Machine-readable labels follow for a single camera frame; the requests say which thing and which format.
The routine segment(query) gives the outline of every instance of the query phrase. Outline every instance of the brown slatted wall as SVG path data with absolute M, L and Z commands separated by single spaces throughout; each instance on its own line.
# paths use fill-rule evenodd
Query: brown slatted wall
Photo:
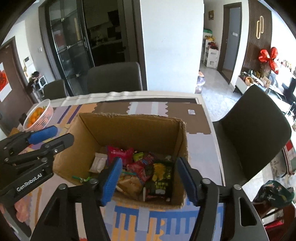
M 272 19 L 271 11 L 262 5 L 257 0 L 249 0 L 249 36 L 246 54 L 244 57 L 244 63 L 242 65 L 242 71 L 248 71 L 252 69 L 254 71 L 260 70 L 260 63 L 258 61 L 259 51 L 261 49 L 271 48 L 271 35 L 272 35 Z M 260 39 L 256 38 L 256 24 L 260 19 L 260 16 L 264 17 L 264 33 L 261 34 Z

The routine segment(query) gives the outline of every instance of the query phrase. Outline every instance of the white plastic basket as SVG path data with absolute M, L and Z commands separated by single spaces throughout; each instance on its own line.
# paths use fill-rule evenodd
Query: white plastic basket
M 30 116 L 33 114 L 33 112 L 38 108 L 38 107 L 45 107 L 44 112 L 41 114 L 41 116 L 35 121 L 35 123 L 33 125 L 31 125 L 29 128 L 27 128 L 27 125 L 29 123 L 29 118 Z M 23 124 L 23 129 L 24 131 L 39 131 L 44 129 L 47 124 L 49 123 L 50 119 L 52 118 L 54 114 L 54 109 L 50 104 L 50 99 L 46 99 L 44 101 L 42 101 L 41 103 L 39 103 L 37 106 L 34 107 L 33 110 L 31 110 L 31 112 L 28 114 L 24 124 Z

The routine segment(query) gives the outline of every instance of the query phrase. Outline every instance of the open cardboard box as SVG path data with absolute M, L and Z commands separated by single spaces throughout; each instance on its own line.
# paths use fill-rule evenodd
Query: open cardboard box
M 185 123 L 176 118 L 153 115 L 115 115 L 80 113 L 69 128 L 74 144 L 55 156 L 53 170 L 67 181 L 80 185 L 72 176 L 87 178 L 95 153 L 105 153 L 105 146 L 133 147 L 143 152 L 188 156 Z M 184 204 L 185 190 L 174 169 L 170 202 L 161 199 L 141 202 L 115 191 L 113 200 L 141 207 L 178 209 Z

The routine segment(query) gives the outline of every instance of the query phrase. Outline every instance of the red balloon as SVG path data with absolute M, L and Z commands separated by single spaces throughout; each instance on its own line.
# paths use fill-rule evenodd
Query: red balloon
M 258 60 L 262 63 L 266 63 L 270 60 L 269 53 L 266 49 L 261 49 L 260 50 L 260 55 L 258 57 Z
M 273 59 L 271 59 L 269 61 L 269 66 L 270 66 L 270 68 L 272 69 L 273 72 L 275 72 L 276 74 L 279 74 L 279 68 L 278 68 L 277 64 L 274 62 Z
M 270 57 L 272 59 L 275 59 L 277 56 L 278 56 L 278 51 L 277 51 L 277 48 L 276 47 L 272 47 L 271 50 L 270 50 Z

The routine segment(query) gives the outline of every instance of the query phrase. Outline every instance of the metal bolt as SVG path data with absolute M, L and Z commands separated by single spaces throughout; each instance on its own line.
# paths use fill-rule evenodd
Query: metal bolt
M 90 182 L 91 184 L 95 184 L 95 183 L 98 182 L 98 179 L 92 178 L 92 179 L 89 180 L 89 182 Z
M 238 184 L 234 184 L 233 187 L 234 187 L 236 190 L 241 190 L 241 188 L 242 188 L 242 187 L 241 187 L 240 185 L 238 185 Z
M 68 187 L 67 184 L 62 183 L 62 184 L 59 185 L 59 190 L 66 189 L 67 187 Z
M 210 183 L 211 183 L 211 180 L 208 179 L 208 178 L 203 178 L 203 179 L 202 179 L 202 182 L 203 182 L 204 184 L 210 184 Z

